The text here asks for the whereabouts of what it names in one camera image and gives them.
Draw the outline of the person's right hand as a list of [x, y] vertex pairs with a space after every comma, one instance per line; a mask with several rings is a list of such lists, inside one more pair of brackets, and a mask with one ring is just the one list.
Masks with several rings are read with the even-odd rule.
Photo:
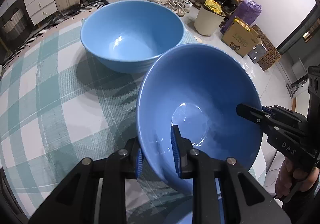
[[294, 164], [288, 158], [283, 161], [275, 186], [276, 196], [282, 198], [290, 193], [293, 181], [303, 181], [299, 191], [308, 191], [316, 182], [319, 176], [319, 169], [314, 167], [311, 173], [306, 173]]

